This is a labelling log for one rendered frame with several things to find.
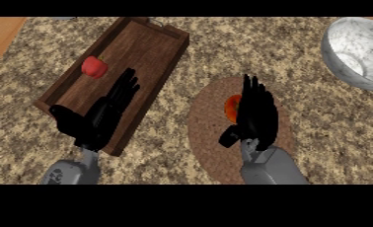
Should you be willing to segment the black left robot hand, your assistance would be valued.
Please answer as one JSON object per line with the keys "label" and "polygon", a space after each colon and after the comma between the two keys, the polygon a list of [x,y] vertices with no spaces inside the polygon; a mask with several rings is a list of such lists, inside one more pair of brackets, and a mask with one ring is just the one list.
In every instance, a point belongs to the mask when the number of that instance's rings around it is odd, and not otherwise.
{"label": "black left robot hand", "polygon": [[62,105],[50,106],[59,132],[75,138],[74,145],[98,152],[114,135],[124,111],[140,89],[136,70],[127,68],[108,94],[98,99],[86,115]]}

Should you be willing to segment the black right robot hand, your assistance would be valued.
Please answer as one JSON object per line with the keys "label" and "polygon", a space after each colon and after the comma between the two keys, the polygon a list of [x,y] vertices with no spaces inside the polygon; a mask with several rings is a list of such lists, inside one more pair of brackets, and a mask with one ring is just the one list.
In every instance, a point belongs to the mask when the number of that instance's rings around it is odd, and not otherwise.
{"label": "black right robot hand", "polygon": [[279,111],[273,94],[258,77],[245,75],[236,123],[226,128],[218,143],[229,148],[238,141],[257,139],[255,150],[266,151],[276,142],[277,132]]}

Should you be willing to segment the orange-red tomato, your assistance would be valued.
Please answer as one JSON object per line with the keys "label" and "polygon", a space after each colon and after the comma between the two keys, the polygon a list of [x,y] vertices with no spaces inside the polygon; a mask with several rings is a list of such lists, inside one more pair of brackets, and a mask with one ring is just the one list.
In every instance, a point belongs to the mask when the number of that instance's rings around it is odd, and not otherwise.
{"label": "orange-red tomato", "polygon": [[236,122],[241,99],[241,95],[233,95],[224,102],[224,114],[232,122]]}

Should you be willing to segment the white marble bowl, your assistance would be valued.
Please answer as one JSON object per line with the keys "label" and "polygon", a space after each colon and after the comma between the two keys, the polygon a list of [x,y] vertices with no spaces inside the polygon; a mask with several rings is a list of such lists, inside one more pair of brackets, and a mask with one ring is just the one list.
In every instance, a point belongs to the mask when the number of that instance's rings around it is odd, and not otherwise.
{"label": "white marble bowl", "polygon": [[373,20],[344,17],[333,21],[323,33],[320,54],[335,77],[373,91]]}

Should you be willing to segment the red bell pepper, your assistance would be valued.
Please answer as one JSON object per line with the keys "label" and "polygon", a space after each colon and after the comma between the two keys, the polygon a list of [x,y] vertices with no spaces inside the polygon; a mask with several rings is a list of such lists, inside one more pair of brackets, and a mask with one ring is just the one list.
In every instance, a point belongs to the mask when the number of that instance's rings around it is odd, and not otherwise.
{"label": "red bell pepper", "polygon": [[108,71],[108,64],[96,57],[89,56],[81,64],[81,73],[99,79]]}

